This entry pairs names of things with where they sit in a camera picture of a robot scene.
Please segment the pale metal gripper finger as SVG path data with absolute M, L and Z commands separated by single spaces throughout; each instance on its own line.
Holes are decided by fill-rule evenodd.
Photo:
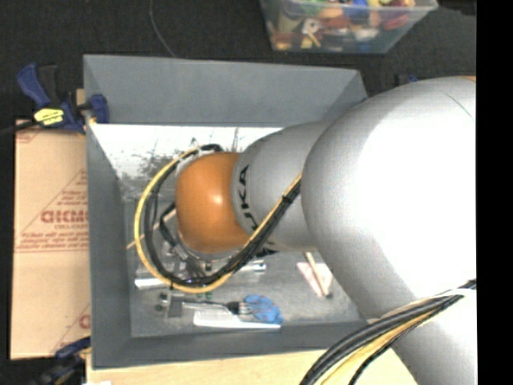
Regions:
M 196 311 L 193 316 L 195 326 L 220 329 L 277 329 L 281 322 L 267 322 L 253 316 L 220 314 L 207 311 Z
M 246 302 L 211 302 L 211 301 L 182 301 L 182 306 L 190 309 L 218 309 L 226 310 L 231 314 L 249 314 L 250 308 Z

